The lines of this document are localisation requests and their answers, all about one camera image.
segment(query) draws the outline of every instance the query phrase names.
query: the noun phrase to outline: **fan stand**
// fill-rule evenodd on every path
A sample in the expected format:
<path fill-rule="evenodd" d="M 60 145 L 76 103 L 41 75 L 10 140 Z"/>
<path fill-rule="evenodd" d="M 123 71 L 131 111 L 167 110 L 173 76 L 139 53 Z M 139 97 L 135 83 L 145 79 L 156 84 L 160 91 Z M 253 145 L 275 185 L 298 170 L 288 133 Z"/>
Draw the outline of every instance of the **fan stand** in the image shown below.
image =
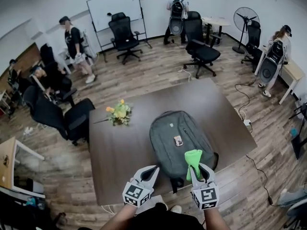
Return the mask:
<path fill-rule="evenodd" d="M 247 25 L 246 22 L 244 22 L 244 26 L 243 26 L 243 30 L 242 30 L 242 35 L 241 35 L 241 39 L 240 39 L 239 46 L 233 46 L 233 47 L 232 47 L 232 50 L 233 50 L 233 51 L 236 51 L 236 52 L 239 53 L 239 54 L 244 54 L 244 53 L 245 53 L 245 51 L 244 51 L 243 49 L 240 48 L 241 45 L 242 45 L 242 38 L 243 38 L 245 26 L 246 26 L 246 28 L 248 27 L 248 25 Z"/>

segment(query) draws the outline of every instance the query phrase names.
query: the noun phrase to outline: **wooden floor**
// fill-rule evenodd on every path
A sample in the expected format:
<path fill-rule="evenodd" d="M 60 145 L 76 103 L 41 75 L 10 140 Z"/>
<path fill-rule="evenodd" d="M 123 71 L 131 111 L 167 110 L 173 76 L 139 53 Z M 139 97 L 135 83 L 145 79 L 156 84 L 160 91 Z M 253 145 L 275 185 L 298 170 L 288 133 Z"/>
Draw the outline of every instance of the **wooden floor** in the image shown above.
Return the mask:
<path fill-rule="evenodd" d="M 142 61 L 131 58 L 125 66 L 116 59 L 118 52 L 115 50 L 107 52 L 108 63 L 104 63 L 101 55 L 93 68 L 97 78 L 92 84 L 86 85 L 85 77 L 74 73 L 71 79 L 73 86 L 78 89 L 75 101 L 88 97 L 96 108 L 105 108 L 105 103 L 110 101 L 187 82 L 188 73 L 178 71 L 184 62 L 189 62 L 189 55 L 177 45 L 164 46 L 162 41 L 163 39 L 150 40 L 153 49 L 141 43 L 139 48 L 144 51 Z M 233 107 L 239 108 L 248 100 L 235 90 L 234 85 L 253 81 L 255 76 L 250 65 L 241 65 L 242 55 L 231 49 L 235 44 L 230 38 L 223 36 L 223 43 L 217 48 L 221 51 L 221 56 L 212 66 L 217 76 L 214 78 L 211 73 L 204 71 L 200 78 L 212 78 Z M 187 71 L 193 76 L 191 81 L 197 81 L 194 78 L 195 70 Z M 294 108 L 294 97 L 288 96 L 279 105 L 278 101 L 286 91 L 279 80 L 271 92 L 271 99 L 261 95 L 257 84 L 258 81 L 251 87 L 239 87 L 250 96 L 250 104 L 243 110 L 252 122 L 252 135 L 258 145 L 249 156 L 255 160 L 259 169 L 266 172 L 269 178 L 267 188 L 277 204 L 282 189 L 294 189 L 306 180 L 307 156 L 297 161 L 290 142 L 290 129 L 300 126 L 298 119 L 288 120 Z M 26 127 L 33 127 L 34 131 L 30 136 L 24 137 Z M 66 213 L 66 220 L 59 226 L 61 229 L 89 227 L 95 230 L 112 217 L 96 204 L 86 144 L 81 143 L 75 147 L 65 141 L 55 129 L 37 126 L 26 107 L 16 110 L 11 120 L 3 116 L 0 131 L 1 142 L 16 136 L 25 145 L 46 157 L 44 162 L 39 162 L 20 152 L 18 158 L 22 164 L 16 169 L 16 173 L 31 176 L 44 184 L 52 213 Z M 263 188 L 265 177 L 256 171 L 247 157 L 242 157 L 218 172 L 217 182 L 221 192 L 219 209 L 231 229 L 281 229 L 286 220 L 286 210 L 269 206 Z M 189 191 L 190 187 L 180 190 L 177 195 L 163 195 L 163 198 L 169 206 L 179 204 L 183 207 L 183 213 L 194 215 L 199 221 L 203 221 L 203 213 L 195 207 Z M 115 212 L 120 207 L 121 205 L 111 206 Z"/>

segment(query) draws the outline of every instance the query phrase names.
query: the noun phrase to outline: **fan blade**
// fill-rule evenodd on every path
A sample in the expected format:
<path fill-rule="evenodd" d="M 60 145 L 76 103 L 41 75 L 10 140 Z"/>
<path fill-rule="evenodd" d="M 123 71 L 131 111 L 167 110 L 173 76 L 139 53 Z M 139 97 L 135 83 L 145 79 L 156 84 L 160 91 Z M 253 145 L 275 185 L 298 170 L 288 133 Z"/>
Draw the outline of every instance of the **fan blade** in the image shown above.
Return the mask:
<path fill-rule="evenodd" d="M 242 19 L 244 19 L 244 17 L 241 15 L 241 14 L 239 14 L 239 13 L 236 13 L 238 16 L 240 16 Z"/>

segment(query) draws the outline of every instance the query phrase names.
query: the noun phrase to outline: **small round table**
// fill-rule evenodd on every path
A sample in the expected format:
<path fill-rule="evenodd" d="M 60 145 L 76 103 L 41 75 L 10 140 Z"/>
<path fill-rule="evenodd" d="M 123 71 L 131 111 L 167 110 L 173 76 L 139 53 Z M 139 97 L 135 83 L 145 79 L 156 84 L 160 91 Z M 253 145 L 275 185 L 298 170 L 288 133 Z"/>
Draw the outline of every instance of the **small round table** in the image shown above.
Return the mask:
<path fill-rule="evenodd" d="M 209 36 L 210 36 L 210 27 L 211 25 L 218 25 L 219 28 L 219 34 L 218 36 L 221 36 L 222 34 L 222 26 L 230 26 L 230 22 L 224 18 L 209 18 L 209 17 L 202 17 L 202 24 L 207 24 L 207 33 L 206 33 L 206 44 L 209 44 Z"/>

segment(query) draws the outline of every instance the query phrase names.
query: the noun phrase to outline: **dark brown table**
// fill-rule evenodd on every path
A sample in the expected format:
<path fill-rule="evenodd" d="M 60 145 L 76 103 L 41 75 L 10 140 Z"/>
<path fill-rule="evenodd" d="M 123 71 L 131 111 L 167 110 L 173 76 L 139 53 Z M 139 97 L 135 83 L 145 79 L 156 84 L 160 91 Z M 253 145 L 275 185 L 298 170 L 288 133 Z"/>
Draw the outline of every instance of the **dark brown table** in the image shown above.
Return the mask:
<path fill-rule="evenodd" d="M 233 106 L 209 78 L 125 101 L 133 104 L 129 126 L 112 126 L 110 121 L 97 123 L 106 118 L 105 108 L 90 113 L 90 154 L 99 205 L 122 203 L 126 182 L 138 169 L 157 164 L 149 129 L 163 112 L 183 110 L 195 118 L 220 155 L 216 171 L 257 147 Z M 169 178 L 162 171 L 154 189 L 155 195 L 172 191 Z"/>

